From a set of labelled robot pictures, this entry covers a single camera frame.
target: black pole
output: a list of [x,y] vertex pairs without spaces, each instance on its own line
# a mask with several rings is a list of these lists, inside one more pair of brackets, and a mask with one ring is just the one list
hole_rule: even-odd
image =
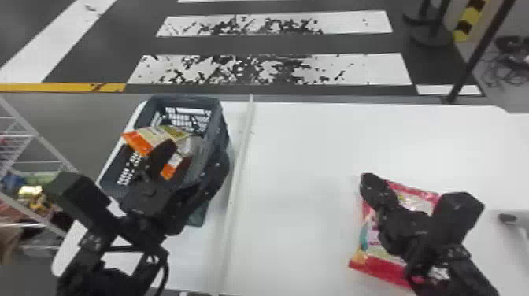
[[503,1],[500,9],[498,9],[498,12],[494,15],[494,18],[490,22],[489,28],[485,31],[485,34],[483,34],[483,37],[479,41],[478,46],[475,48],[470,59],[468,59],[468,63],[464,67],[463,75],[461,75],[456,84],[454,84],[451,92],[448,94],[448,97],[442,98],[443,102],[453,104],[456,101],[459,91],[467,82],[467,79],[472,74],[472,71],[474,71],[478,61],[481,60],[485,50],[498,32],[498,29],[500,28],[501,24],[503,24],[503,21],[509,14],[509,11],[511,10],[512,6],[514,6],[515,2],[516,0]]
[[439,29],[445,19],[446,10],[448,10],[448,6],[451,2],[452,0],[442,0],[441,5],[439,6],[439,11],[437,12],[437,17],[430,27],[430,37],[435,37],[439,33]]
[[423,0],[420,3],[419,16],[420,17],[426,16],[426,12],[428,11],[428,8],[430,8],[430,0]]
[[402,5],[402,16],[410,24],[431,24],[435,19],[436,9],[431,5],[431,0],[404,0]]
[[419,45],[429,48],[440,48],[453,43],[453,34],[446,30],[444,19],[446,10],[452,0],[442,0],[435,20],[430,26],[415,27],[412,29],[412,41]]

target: colorful snack bag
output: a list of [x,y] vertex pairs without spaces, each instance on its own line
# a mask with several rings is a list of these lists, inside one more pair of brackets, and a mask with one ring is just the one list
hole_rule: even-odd
[[160,125],[125,132],[121,136],[141,157],[148,155],[154,147],[163,143],[165,140],[171,139],[176,144],[177,152],[172,155],[160,173],[164,179],[169,180],[177,170],[186,168],[191,162],[191,153],[180,153],[182,147],[189,146],[190,144],[188,143],[191,141],[191,138],[195,138],[190,138],[190,135],[177,127]]
[[[434,210],[440,195],[431,191],[407,187],[386,181],[395,191],[402,206],[410,210],[423,211],[428,215]],[[349,261],[349,267],[376,276],[390,283],[409,287],[403,277],[405,262],[398,256],[389,255],[378,239],[379,231],[375,222],[375,211],[362,198],[363,224],[360,245]]]
[[157,127],[140,128],[135,131],[121,134],[125,142],[137,151],[141,157],[145,157],[167,139],[171,139],[176,145],[178,142],[189,137],[189,133],[171,125],[160,125]]

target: yellow line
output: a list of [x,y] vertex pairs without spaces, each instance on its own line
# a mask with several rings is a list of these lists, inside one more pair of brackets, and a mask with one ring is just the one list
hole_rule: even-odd
[[468,35],[465,34],[462,31],[454,31],[453,37],[456,39],[457,43],[461,42],[461,41],[467,41],[468,40]]
[[0,83],[0,92],[122,92],[126,83]]
[[464,10],[462,20],[466,20],[469,24],[475,25],[478,24],[479,17],[481,17],[481,12],[476,10],[474,7],[468,7]]

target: plastic basket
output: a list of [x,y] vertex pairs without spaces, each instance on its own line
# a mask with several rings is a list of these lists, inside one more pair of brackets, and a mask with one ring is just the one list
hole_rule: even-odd
[[[134,128],[167,124],[200,135],[204,139],[199,151],[193,156],[182,183],[199,179],[213,152],[226,150],[229,142],[222,107],[216,98],[152,97],[140,113]],[[99,182],[103,191],[117,201],[121,200],[128,192],[128,184],[140,161],[139,154],[129,145],[123,145]],[[208,203],[205,203],[197,209],[187,224],[202,226],[207,207]]]

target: crosswalk stripe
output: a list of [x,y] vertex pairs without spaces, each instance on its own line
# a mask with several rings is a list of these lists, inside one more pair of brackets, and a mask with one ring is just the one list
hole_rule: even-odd
[[0,83],[0,92],[122,92],[125,83]]
[[158,37],[391,33],[383,10],[167,17]]
[[130,84],[411,85],[392,54],[146,55]]
[[77,0],[73,2],[0,68],[0,83],[41,83],[44,81],[100,15],[115,1]]
[[[452,90],[453,85],[416,85],[417,93],[421,95],[446,95]],[[464,85],[459,91],[460,95],[482,95],[477,85]]]

